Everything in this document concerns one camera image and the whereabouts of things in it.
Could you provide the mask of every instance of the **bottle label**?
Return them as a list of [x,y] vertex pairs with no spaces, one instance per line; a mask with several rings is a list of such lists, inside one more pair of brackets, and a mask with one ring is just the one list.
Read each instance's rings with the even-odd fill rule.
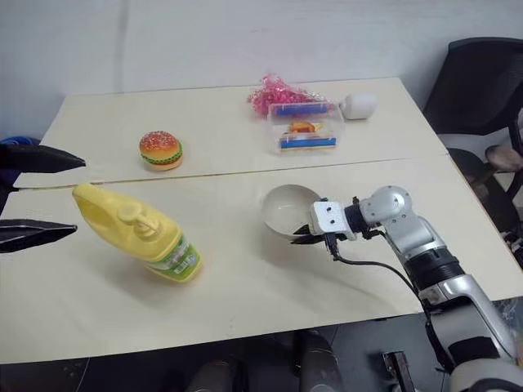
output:
[[161,261],[147,263],[147,266],[175,280],[185,280],[199,263],[196,249],[181,236],[178,244]]

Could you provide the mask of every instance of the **floor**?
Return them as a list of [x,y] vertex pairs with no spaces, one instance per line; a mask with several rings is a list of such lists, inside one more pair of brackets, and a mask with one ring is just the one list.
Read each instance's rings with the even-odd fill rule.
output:
[[[517,331],[523,328],[523,299],[497,303]],[[388,391],[394,380],[382,353],[403,350],[413,383],[425,392],[448,390],[424,330],[421,314],[317,328],[331,344],[347,391]],[[256,391],[298,391],[290,371],[293,334],[283,332],[175,349],[75,359],[50,363],[2,365],[2,392],[171,392],[184,385],[204,363],[239,359],[246,363],[249,385]]]

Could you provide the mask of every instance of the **pink tinsel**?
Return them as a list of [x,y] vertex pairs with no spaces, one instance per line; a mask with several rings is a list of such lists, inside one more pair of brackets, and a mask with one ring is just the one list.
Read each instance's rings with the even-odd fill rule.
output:
[[289,86],[273,73],[264,76],[261,84],[262,88],[248,96],[247,102],[252,103],[254,111],[262,116],[269,113],[270,104],[297,104],[325,100],[315,93]]

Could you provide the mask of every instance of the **toy hamburger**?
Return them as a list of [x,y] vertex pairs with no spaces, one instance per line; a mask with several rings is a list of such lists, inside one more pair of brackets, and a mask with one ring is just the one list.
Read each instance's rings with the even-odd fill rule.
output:
[[154,170],[169,170],[180,166],[180,141],[168,132],[150,132],[140,140],[141,157]]

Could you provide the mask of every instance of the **plastic container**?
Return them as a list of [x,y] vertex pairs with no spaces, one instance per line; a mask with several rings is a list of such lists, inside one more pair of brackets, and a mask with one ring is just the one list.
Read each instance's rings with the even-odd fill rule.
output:
[[339,105],[332,102],[273,104],[267,120],[276,152],[333,149],[345,130]]
[[201,266],[201,256],[187,241],[181,227],[140,200],[77,185],[73,197],[85,221],[104,240],[144,261],[151,271],[183,283]]

